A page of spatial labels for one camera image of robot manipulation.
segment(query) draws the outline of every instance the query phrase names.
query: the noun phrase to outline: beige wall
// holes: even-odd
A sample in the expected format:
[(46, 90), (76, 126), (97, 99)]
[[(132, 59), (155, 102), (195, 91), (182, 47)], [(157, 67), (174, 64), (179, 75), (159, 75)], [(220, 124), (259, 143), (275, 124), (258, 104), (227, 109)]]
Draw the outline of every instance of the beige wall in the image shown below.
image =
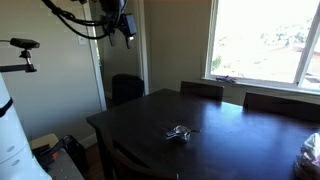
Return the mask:
[[(80, 3), (54, 2), (83, 19)], [(41, 44), (30, 51), (38, 72), (2, 73), (28, 139), (55, 133), (58, 138), (71, 134), (81, 140), (93, 134), (86, 117), (101, 107), (89, 45), (78, 45), (77, 36), (42, 1), (3, 0), (0, 37), (33, 39)], [(0, 65), (24, 63), (18, 57), (20, 51), (0, 43)]]
[(225, 86), (223, 101), (241, 105), (247, 91), (320, 104), (319, 96), (203, 81), (211, 0), (145, 0), (151, 92), (182, 80)]
[[(100, 19), (102, 12), (100, 3), (91, 3), (92, 17), (96, 20)], [(132, 13), (137, 19), (134, 12), (134, 1), (129, 0), (125, 13)], [(97, 34), (102, 34), (101, 28), (96, 28)], [(137, 36), (133, 41), (133, 48), (127, 49), (125, 37), (122, 32), (116, 30), (115, 39), (116, 46), (110, 45), (109, 37), (98, 40), (99, 54), (101, 65), (103, 66), (103, 86), (107, 97), (111, 97), (112, 87), (111, 79), (115, 74), (125, 73), (140, 76), (140, 63), (137, 49)]]

